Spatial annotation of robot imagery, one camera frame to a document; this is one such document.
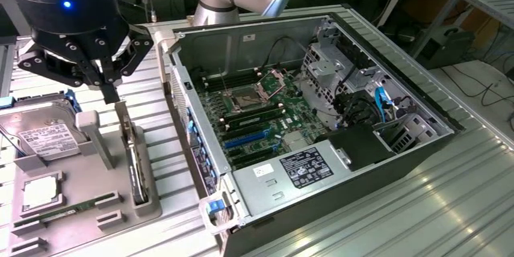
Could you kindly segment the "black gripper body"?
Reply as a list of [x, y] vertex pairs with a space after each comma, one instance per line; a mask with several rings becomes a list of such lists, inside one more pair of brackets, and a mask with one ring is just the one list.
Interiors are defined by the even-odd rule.
[[57, 44], [68, 36], [89, 59], [107, 49], [113, 55], [128, 34], [116, 0], [16, 0], [33, 30], [35, 42], [56, 54], [65, 55]]

